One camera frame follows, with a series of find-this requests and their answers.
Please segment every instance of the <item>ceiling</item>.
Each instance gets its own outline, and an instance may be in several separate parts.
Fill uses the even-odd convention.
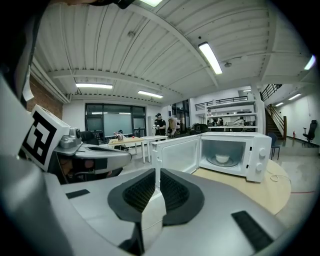
[[[199,51],[203,42],[222,74]],[[162,0],[154,8],[136,0],[125,10],[53,4],[42,17],[34,53],[71,99],[150,105],[250,84],[312,84],[313,69],[304,71],[310,57],[292,25],[264,0]],[[113,88],[78,89],[76,82]]]

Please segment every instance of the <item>microwave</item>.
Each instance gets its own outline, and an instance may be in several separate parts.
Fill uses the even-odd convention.
[[[198,168],[264,179],[272,139],[258,132],[205,132],[151,143],[152,167],[160,187],[160,169],[192,174]]]

